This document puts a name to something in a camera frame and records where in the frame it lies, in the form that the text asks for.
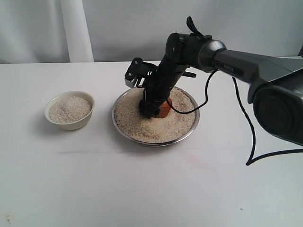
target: white table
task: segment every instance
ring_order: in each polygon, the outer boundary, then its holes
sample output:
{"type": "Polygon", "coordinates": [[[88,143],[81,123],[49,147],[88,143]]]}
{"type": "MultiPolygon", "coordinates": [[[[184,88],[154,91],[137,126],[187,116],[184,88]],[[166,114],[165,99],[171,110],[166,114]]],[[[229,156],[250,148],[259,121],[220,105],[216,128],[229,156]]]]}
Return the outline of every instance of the white table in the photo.
{"type": "MultiPolygon", "coordinates": [[[[213,77],[209,104],[190,137],[154,149],[122,138],[110,119],[127,90],[128,65],[0,65],[1,227],[303,226],[303,154],[245,166],[251,132],[230,76],[213,77]],[[78,131],[62,131],[44,117],[47,102],[70,90],[96,101],[78,131]]],[[[201,103],[206,79],[197,72],[177,85],[201,103]]],[[[248,85],[239,87],[256,127],[256,155],[299,148],[258,125],[248,85]]]]}

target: metal bowl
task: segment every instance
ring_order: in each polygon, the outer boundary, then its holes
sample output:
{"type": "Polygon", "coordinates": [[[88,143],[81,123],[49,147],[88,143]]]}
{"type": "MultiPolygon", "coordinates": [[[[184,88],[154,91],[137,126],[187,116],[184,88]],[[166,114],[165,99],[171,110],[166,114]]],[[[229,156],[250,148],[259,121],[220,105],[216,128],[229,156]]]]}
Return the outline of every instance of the metal bowl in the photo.
{"type": "MultiPolygon", "coordinates": [[[[190,101],[191,101],[191,102],[193,103],[193,105],[194,105],[194,108],[198,107],[196,101],[194,100],[194,98],[193,98],[189,93],[187,93],[186,91],[184,91],[184,90],[182,90],[182,89],[180,89],[180,88],[178,88],[178,87],[175,87],[175,88],[177,88],[178,90],[182,91],[182,92],[190,99],[190,101]]],[[[199,119],[200,119],[200,111],[199,111],[199,110],[196,110],[196,111],[195,111],[195,115],[196,115],[196,116],[195,116],[195,121],[194,121],[193,125],[191,126],[191,128],[189,129],[189,131],[188,131],[185,135],[183,135],[183,136],[181,136],[181,137],[179,137],[179,138],[177,138],[177,139],[175,139],[175,140],[168,141],[168,142],[164,142],[164,143],[146,143],[146,142],[142,142],[142,141],[135,140],[135,139],[131,138],[130,136],[126,135],[126,134],[119,128],[119,126],[117,125],[116,119],[115,119],[115,109],[116,109],[116,105],[118,104],[118,102],[120,101],[120,99],[121,99],[123,96],[125,96],[130,90],[131,90],[131,89],[125,91],[125,92],[124,92],[124,93],[115,101],[115,103],[114,103],[114,105],[113,105],[113,109],[112,109],[112,121],[113,121],[113,124],[114,124],[115,128],[118,130],[118,132],[119,132],[121,135],[123,135],[124,137],[128,138],[129,140],[131,140],[131,141],[133,141],[133,142],[135,142],[135,143],[141,144],[141,145],[143,145],[143,146],[147,146],[147,147],[163,147],[163,146],[168,146],[168,145],[177,143],[177,142],[179,142],[179,141],[181,141],[181,140],[184,140],[184,139],[185,139],[187,136],[189,136],[189,135],[195,130],[195,128],[197,127],[197,125],[198,125],[198,123],[199,123],[199,119]]]]}

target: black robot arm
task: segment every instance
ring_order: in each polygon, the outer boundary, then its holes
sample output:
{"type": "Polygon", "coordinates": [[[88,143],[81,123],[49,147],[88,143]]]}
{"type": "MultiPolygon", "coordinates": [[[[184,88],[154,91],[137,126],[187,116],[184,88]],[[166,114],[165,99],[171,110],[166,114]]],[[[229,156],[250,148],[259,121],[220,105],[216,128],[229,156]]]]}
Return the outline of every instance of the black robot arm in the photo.
{"type": "Polygon", "coordinates": [[[303,60],[227,50],[221,41],[198,32],[191,17],[187,26],[193,33],[168,37],[159,66],[134,59],[126,72],[127,85],[145,78],[140,112],[157,116],[179,78],[190,76],[185,72],[188,67],[207,73],[220,70],[250,85],[248,103],[253,103],[254,114],[267,132],[303,145],[303,60]]]}

